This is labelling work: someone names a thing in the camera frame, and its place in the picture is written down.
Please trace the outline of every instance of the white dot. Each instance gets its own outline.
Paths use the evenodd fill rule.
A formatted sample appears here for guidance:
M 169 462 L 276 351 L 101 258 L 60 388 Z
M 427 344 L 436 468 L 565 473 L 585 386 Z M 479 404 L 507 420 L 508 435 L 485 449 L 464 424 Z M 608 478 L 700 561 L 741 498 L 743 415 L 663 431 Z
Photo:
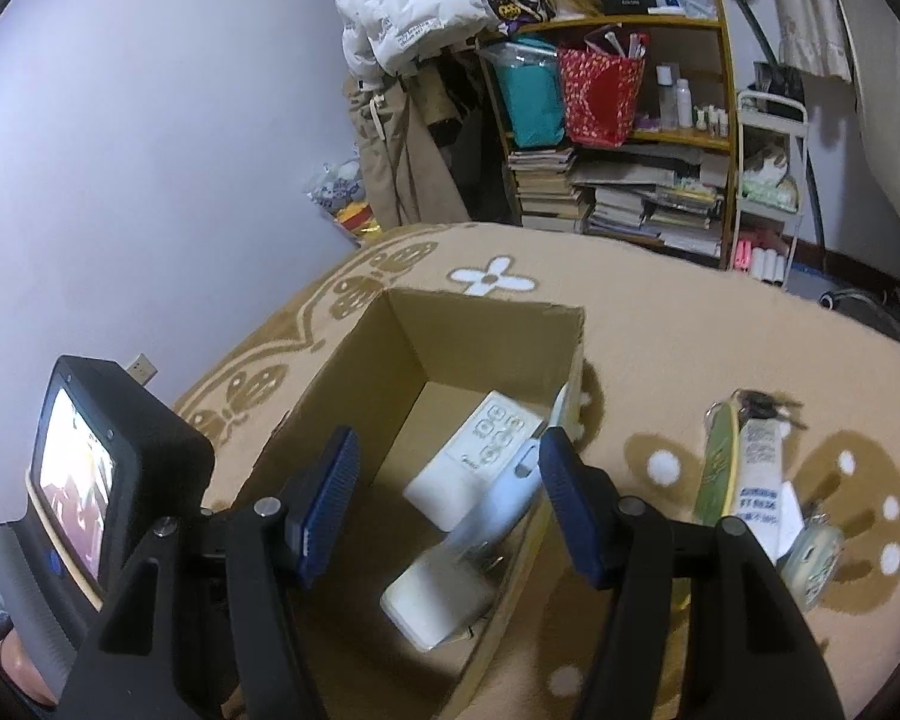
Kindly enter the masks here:
M 900 502 L 893 495 L 888 495 L 883 502 L 883 518 L 893 522 L 900 517 Z
M 857 469 L 857 461 L 849 449 L 845 449 L 840 453 L 837 465 L 840 466 L 840 470 L 847 476 L 853 476 L 853 472 Z
M 580 692 L 583 686 L 583 672 L 577 666 L 560 666 L 547 680 L 547 688 L 557 698 L 569 698 Z
M 900 570 L 900 545 L 898 543 L 887 544 L 880 553 L 880 571 L 884 576 L 893 576 Z
M 668 488 L 680 478 L 680 461 L 673 452 L 658 449 L 647 461 L 647 475 L 660 487 Z

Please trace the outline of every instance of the cardboard box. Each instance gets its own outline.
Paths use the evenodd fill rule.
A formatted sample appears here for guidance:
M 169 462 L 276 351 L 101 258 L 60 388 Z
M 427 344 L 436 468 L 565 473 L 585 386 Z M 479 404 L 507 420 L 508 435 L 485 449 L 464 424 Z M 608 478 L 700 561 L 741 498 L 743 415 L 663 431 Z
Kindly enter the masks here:
M 549 506 L 511 535 L 497 603 L 476 637 L 425 655 L 380 608 L 386 587 L 444 536 L 402 493 L 492 389 L 543 418 L 564 383 L 578 396 L 582 341 L 583 309 L 391 289 L 274 431 L 235 506 L 279 490 L 336 425 L 360 437 L 361 478 L 330 569 L 293 597 L 334 720 L 449 718 L 469 702 L 530 572 Z

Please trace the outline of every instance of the white rolling cart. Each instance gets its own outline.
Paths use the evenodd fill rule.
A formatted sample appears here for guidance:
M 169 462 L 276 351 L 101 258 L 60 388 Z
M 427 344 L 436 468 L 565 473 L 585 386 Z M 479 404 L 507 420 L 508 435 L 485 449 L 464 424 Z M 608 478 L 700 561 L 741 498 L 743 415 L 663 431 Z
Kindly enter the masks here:
M 785 105 L 787 108 L 793 109 L 799 115 L 799 119 L 788 119 L 754 110 L 759 103 Z M 790 100 L 789 98 L 780 97 L 780 95 L 770 95 L 766 92 L 746 90 L 737 95 L 737 127 L 739 130 L 739 146 L 737 148 L 737 167 L 739 170 L 737 175 L 739 178 L 737 181 L 736 215 L 733 220 L 733 248 L 730 250 L 730 266 L 733 266 L 733 258 L 736 256 L 737 244 L 740 240 L 740 224 L 744 215 L 768 221 L 770 224 L 766 226 L 770 226 L 780 234 L 790 236 L 787 268 L 783 278 L 783 289 L 786 290 L 787 282 L 790 279 L 790 270 L 794 264 L 794 254 L 797 252 L 797 235 L 799 234 L 800 223 L 803 220 L 804 201 L 808 196 L 806 139 L 810 131 L 810 124 L 807 109 L 798 103 L 797 100 Z M 789 175 L 797 183 L 797 210 L 788 211 L 744 198 L 743 175 L 745 156 L 743 146 L 745 142 L 745 127 L 762 129 L 786 136 L 786 151 L 790 163 Z

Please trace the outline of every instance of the teal bag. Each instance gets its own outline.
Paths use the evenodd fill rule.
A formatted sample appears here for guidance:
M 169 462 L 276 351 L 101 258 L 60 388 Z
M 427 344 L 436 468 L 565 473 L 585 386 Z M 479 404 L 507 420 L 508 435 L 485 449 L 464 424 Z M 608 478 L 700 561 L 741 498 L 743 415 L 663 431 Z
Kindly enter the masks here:
M 538 47 L 552 52 L 553 46 L 535 38 L 521 37 L 517 45 Z M 501 49 L 506 44 L 496 44 Z M 493 58 L 490 51 L 484 55 L 493 63 L 504 98 L 506 112 L 514 129 L 514 141 L 518 148 L 532 146 L 557 146 L 563 140 L 563 98 L 560 94 L 557 57 L 533 62 L 514 62 L 499 53 Z

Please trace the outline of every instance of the screw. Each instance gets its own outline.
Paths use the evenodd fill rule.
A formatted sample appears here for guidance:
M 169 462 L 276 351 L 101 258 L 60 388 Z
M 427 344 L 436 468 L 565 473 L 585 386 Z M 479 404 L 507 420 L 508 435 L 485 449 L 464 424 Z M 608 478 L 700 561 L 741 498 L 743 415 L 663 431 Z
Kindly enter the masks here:
M 647 504 L 632 495 L 628 495 L 626 498 L 621 498 L 620 503 L 617 504 L 617 507 L 621 512 L 624 512 L 624 514 L 629 514 L 631 517 L 640 517 L 640 515 L 647 510 Z
M 261 498 L 253 504 L 253 510 L 260 517 L 271 517 L 276 512 L 279 512 L 282 506 L 283 504 L 277 498 Z
M 160 517 L 154 525 L 154 533 L 159 538 L 165 538 L 176 533 L 176 520 L 173 517 Z
M 746 522 L 740 517 L 724 517 L 720 524 L 730 536 L 743 536 L 746 533 Z

